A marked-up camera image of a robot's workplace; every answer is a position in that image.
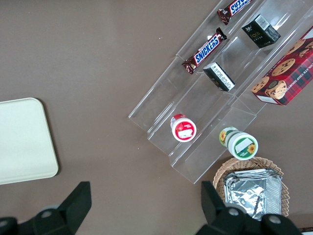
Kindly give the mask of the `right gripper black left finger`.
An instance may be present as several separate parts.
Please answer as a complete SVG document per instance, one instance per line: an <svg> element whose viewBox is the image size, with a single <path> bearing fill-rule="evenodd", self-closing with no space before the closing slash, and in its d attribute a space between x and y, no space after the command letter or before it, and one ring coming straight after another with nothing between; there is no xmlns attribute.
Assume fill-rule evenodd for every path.
<svg viewBox="0 0 313 235"><path fill-rule="evenodd" d="M90 182L80 182L55 209L39 212L18 225L20 235L74 235L91 209Z"/></svg>

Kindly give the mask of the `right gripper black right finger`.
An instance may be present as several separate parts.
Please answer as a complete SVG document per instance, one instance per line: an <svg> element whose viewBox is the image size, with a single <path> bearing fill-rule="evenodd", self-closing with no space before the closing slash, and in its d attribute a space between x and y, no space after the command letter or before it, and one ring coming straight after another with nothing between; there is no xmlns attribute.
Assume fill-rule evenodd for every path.
<svg viewBox="0 0 313 235"><path fill-rule="evenodd" d="M242 210L227 207L210 181L201 183L201 207L207 223L199 235L262 235L261 222Z"/></svg>

